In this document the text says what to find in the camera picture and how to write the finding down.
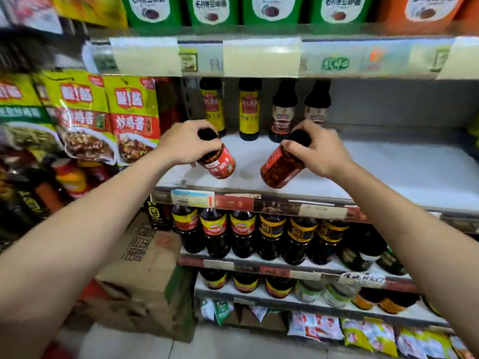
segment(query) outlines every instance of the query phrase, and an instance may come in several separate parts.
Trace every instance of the white shelf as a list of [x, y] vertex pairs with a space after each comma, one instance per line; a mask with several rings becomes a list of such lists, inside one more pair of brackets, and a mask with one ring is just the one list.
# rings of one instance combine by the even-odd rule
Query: white shelf
[[286, 310], [303, 310], [355, 320], [363, 320], [364, 317], [375, 317], [382, 319], [384, 322], [397, 325], [449, 327], [446, 320], [433, 314], [420, 301], [397, 315], [388, 314], [376, 306], [369, 311], [361, 310], [350, 302], [344, 309], [337, 309], [329, 306], [322, 297], [317, 299], [314, 303], [304, 303], [298, 300], [293, 293], [283, 299], [275, 299], [267, 293], [262, 283], [251, 293], [242, 293], [238, 291], [234, 287], [232, 279], [230, 278], [223, 288], [217, 290], [209, 289], [205, 285], [200, 274], [198, 274], [196, 278], [195, 297], [210, 297], [218, 300], [234, 300], [236, 298], [236, 300], [239, 299], [239, 303], [247, 304], [248, 302], [251, 302], [251, 304], [255, 303], [263, 306], [270, 305], [272, 307], [283, 308]]
[[[234, 134], [225, 136], [223, 142], [236, 160], [232, 176], [218, 180], [199, 165], [181, 165], [168, 171], [157, 186], [353, 204], [341, 187], [308, 169], [281, 189], [268, 187], [260, 177], [260, 167], [278, 144], [267, 136], [247, 142]], [[344, 140], [344, 144], [358, 164], [416, 204], [436, 211], [479, 212], [479, 165], [460, 148], [353, 140]]]
[[[243, 259], [235, 255], [233, 251], [230, 251], [223, 259], [213, 259], [208, 254], [206, 249], [199, 253], [192, 254], [188, 253], [184, 247], [182, 247], [180, 251], [178, 264], [181, 266], [194, 266], [200, 268], [214, 266], [215, 268], [225, 269], [228, 271], [255, 272], [260, 274], [269, 274], [272, 276], [281, 275], [282, 277], [311, 280], [338, 280], [342, 273], [353, 272], [348, 267], [344, 266], [337, 256], [333, 256], [331, 262], [328, 262], [325, 265], [317, 265], [306, 258], [305, 261], [300, 265], [292, 266], [287, 264], [282, 257], [278, 257], [271, 261], [266, 261], [261, 259], [258, 254], [253, 253], [253, 255], [249, 256], [248, 258]], [[360, 273], [371, 274], [373, 276], [384, 276], [386, 280], [382, 288], [385, 289], [412, 292], [417, 291], [417, 288], [412, 282], [409, 274], [404, 276], [392, 275], [383, 270], [376, 263], [374, 263], [367, 271]], [[368, 287], [367, 281], [360, 281], [360, 284], [363, 287]]]

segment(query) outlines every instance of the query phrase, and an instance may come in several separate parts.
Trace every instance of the green container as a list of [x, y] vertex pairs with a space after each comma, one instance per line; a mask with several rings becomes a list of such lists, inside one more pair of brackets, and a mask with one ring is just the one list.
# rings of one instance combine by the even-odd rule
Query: green container
[[237, 25], [238, 0], [186, 0], [191, 24]]
[[122, 0], [134, 29], [154, 31], [165, 26], [181, 26], [179, 0]]
[[372, 0], [313, 0], [311, 24], [364, 22]]
[[243, 21], [254, 24], [297, 24], [303, 0], [243, 0]]

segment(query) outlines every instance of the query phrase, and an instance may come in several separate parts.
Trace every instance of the person's left hand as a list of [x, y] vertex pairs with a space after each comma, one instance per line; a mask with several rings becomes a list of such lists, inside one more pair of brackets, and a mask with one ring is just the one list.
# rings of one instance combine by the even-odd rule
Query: person's left hand
[[188, 120], [183, 123], [175, 123], [159, 139], [157, 148], [152, 152], [167, 154], [173, 165], [194, 163], [208, 152], [221, 148], [219, 138], [211, 141], [199, 138], [198, 130], [204, 128], [211, 128], [217, 133], [207, 120]]

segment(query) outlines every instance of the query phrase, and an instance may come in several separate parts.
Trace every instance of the shelf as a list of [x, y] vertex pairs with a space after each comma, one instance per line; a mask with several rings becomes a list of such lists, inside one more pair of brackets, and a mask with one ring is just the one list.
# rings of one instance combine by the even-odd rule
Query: shelf
[[353, 320], [364, 320], [365, 317], [372, 317], [381, 319], [385, 323], [399, 326], [449, 327], [446, 320], [430, 312], [422, 302], [417, 302], [397, 315], [388, 314], [378, 307], [374, 307], [370, 311], [361, 310], [352, 303], [348, 303], [344, 309], [337, 309], [329, 306], [322, 297], [317, 299], [314, 303], [304, 303], [299, 301], [294, 294], [290, 294], [284, 299], [275, 299], [266, 292], [262, 283], [251, 293], [239, 292], [234, 287], [231, 279], [229, 279], [229, 282], [221, 289], [209, 289], [199, 274], [195, 283], [195, 297], [208, 297], [216, 300], [234, 301], [241, 304], [256, 304], [291, 311], [305, 311]]
[[[207, 253], [206, 249], [200, 253], [192, 254], [188, 253], [184, 247], [182, 247], [178, 264], [180, 266], [225, 269], [228, 271], [310, 280], [325, 279], [328, 281], [338, 281], [352, 279], [360, 283], [363, 287], [417, 292], [417, 287], [409, 275], [391, 275], [377, 264], [373, 264], [368, 271], [353, 272], [345, 267], [336, 256], [332, 258], [331, 262], [322, 266], [311, 262], [307, 258], [300, 265], [292, 266], [287, 264], [281, 257], [272, 261], [265, 261], [254, 253], [248, 258], [242, 259], [236, 256], [233, 251], [230, 251], [223, 259], [213, 259]], [[349, 272], [354, 273], [352, 278], [350, 277], [351, 275], [346, 275], [346, 273]]]
[[[233, 175], [218, 180], [199, 165], [176, 166], [158, 182], [156, 201], [367, 223], [367, 217], [341, 187], [308, 169], [281, 189], [268, 187], [260, 177], [260, 167], [278, 144], [267, 136], [246, 142], [233, 134], [225, 136], [223, 142], [236, 160]], [[479, 165], [463, 150], [444, 144], [347, 138], [344, 144], [358, 164], [399, 194], [454, 227], [476, 233]]]
[[[277, 35], [278, 30], [258, 35], [243, 28], [228, 34], [192, 35], [193, 28], [167, 37], [126, 32], [120, 43], [119, 35], [103, 35], [92, 37], [93, 44], [87, 43], [82, 56], [88, 71], [102, 74], [131, 74], [137, 69], [131, 63], [140, 60], [143, 74], [159, 77], [479, 79], [476, 37], [385, 37], [361, 30], [331, 34], [303, 26], [282, 35]], [[162, 57], [158, 62], [147, 59], [148, 52]]]

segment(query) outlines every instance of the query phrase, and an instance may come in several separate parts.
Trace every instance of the white floor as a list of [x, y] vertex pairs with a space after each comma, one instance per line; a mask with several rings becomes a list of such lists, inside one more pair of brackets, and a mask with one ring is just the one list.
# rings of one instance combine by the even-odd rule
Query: white floor
[[95, 324], [84, 336], [62, 332], [59, 341], [79, 359], [366, 359], [367, 352], [310, 347], [245, 329], [199, 325], [191, 344]]

